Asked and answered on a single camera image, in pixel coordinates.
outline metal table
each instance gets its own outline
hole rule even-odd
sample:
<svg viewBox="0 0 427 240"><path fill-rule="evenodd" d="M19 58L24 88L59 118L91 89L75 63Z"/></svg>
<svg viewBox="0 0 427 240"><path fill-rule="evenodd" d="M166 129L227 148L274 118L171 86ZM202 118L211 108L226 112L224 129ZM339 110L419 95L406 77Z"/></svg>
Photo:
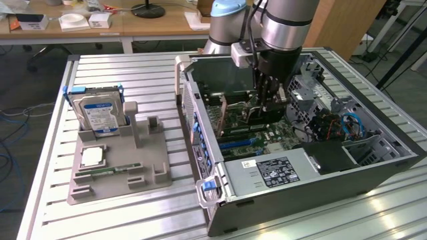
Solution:
<svg viewBox="0 0 427 240"><path fill-rule="evenodd" d="M393 104L345 60L313 48L427 149L427 131ZM210 239L198 204L174 95L175 56L195 52L72 56L64 85L120 82L126 101L138 101L139 119L158 115L166 127L171 187L78 205L66 202L78 139L76 115L59 91L18 239ZM325 75L339 97L347 90ZM427 160L358 197L215 237L246 239L427 239Z"/></svg>

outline circuit board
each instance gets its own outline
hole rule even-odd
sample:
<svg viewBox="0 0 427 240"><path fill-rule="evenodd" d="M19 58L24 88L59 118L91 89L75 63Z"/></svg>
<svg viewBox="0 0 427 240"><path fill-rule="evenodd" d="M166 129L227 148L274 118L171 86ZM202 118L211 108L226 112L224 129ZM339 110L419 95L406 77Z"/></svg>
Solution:
<svg viewBox="0 0 427 240"><path fill-rule="evenodd" d="M206 108L212 129L216 132L222 107L207 106ZM302 143L286 119L271 124L248 126L240 121L238 110L230 111L226 122L228 134L216 137L226 161L282 152Z"/></svg>

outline table leg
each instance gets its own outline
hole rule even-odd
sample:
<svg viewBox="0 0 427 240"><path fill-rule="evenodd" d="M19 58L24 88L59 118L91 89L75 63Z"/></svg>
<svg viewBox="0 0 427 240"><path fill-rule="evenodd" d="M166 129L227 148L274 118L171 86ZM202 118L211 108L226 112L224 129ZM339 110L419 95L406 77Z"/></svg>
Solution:
<svg viewBox="0 0 427 240"><path fill-rule="evenodd" d="M378 33L378 36L375 37L371 45L369 46L367 51L370 53L374 52L377 46L379 45L386 33L389 32L390 28L393 27L393 25L394 25L399 15L401 15L403 9L406 9L406 7L407 7L407 5L403 2L401 2L399 6L398 6L398 9L397 9L397 11L398 11L397 15L390 17L389 21L386 22L386 25L382 27L382 29L381 29L381 31Z"/></svg>
<svg viewBox="0 0 427 240"><path fill-rule="evenodd" d="M134 50L132 50L134 38L131 36L124 36L120 38L120 41L122 41L122 46L123 46L123 53L132 54L134 53Z"/></svg>
<svg viewBox="0 0 427 240"><path fill-rule="evenodd" d="M426 62L427 60L427 52L425 52L425 54L421 56L421 58L417 60L417 62L414 63L414 65L411 66L411 70L413 71L418 71L421 65Z"/></svg>
<svg viewBox="0 0 427 240"><path fill-rule="evenodd" d="M409 29L413 28L417 20L419 19L418 16L422 14L422 12L425 11L425 9L427 8L427 6L422 7L418 12L414 14L414 16L411 17L411 19L407 22L407 25L405 26L405 28L402 29L399 35L395 37L393 43L391 43L391 47L389 47L387 51L393 52L398 46L398 44L401 43L402 39L406 37L407 33L409 33Z"/></svg>

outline wooden desk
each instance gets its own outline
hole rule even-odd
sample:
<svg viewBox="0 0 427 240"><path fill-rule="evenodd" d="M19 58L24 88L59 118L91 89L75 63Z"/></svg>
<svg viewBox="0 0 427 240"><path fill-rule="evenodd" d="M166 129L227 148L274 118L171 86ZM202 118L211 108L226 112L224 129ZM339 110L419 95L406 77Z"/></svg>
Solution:
<svg viewBox="0 0 427 240"><path fill-rule="evenodd" d="M123 7L131 9L142 0L123 0ZM166 9L166 15L160 18L147 19L136 17L130 11L123 14L124 36L158 36L158 35L208 35L210 31L194 31L187 23L184 12L196 12L196 6L184 0L151 0Z"/></svg>
<svg viewBox="0 0 427 240"><path fill-rule="evenodd" d="M106 5L116 8L132 8L143 0L100 0ZM196 8L186 0L152 1L160 3L178 3ZM32 0L30 3L32 10L38 14L46 14L50 18L58 18L64 10L71 10L71 6L48 6L44 0ZM16 20L15 16L0 21L0 45L36 45L36 44L76 44L76 43L103 43L122 42L123 52L131 54L132 41L156 40L187 40L208 39L208 31L192 31L184 12L192 10L179 6L162 4L166 8L166 16L156 19L146 19L132 15L131 11L123 11L112 15L111 28L92 28L79 31L63 32L59 21L51 20L46 30L10 31L10 23Z"/></svg>
<svg viewBox="0 0 427 240"><path fill-rule="evenodd" d="M103 3L112 5L115 7L122 7L122 0L103 0ZM30 2L30 7L36 14L46 14L50 18L59 18L63 15L62 11L72 9L72 6L59 5L48 6L44 0L32 0ZM7 34L0 32L2 39L15 39L15 38L79 38L79 37L99 37L123 35L123 17L115 14L112 17L111 28L91 28L79 31L63 32L60 27L60 22L58 19L48 22L46 30L23 30L22 28L8 31ZM8 18L8 21L0 22L0 29L10 29L8 25L16 20L15 16Z"/></svg>

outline white label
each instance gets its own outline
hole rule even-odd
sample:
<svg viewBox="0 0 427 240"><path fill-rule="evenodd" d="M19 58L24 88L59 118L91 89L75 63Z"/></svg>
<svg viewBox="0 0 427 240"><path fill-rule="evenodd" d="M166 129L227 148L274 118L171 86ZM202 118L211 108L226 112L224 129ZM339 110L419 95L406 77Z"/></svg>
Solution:
<svg viewBox="0 0 427 240"><path fill-rule="evenodd" d="M248 160L248 161L243 161L242 165L243 165L244 169L256 167L256 160L252 159L252 160Z"/></svg>
<svg viewBox="0 0 427 240"><path fill-rule="evenodd" d="M108 133L118 130L119 124L116 116L111 114L114 105L111 103L98 103L84 105L84 111L92 130L99 133Z"/></svg>
<svg viewBox="0 0 427 240"><path fill-rule="evenodd" d="M118 36L118 35L120 35L120 33L119 32L102 32L99 35L102 35L102 36Z"/></svg>

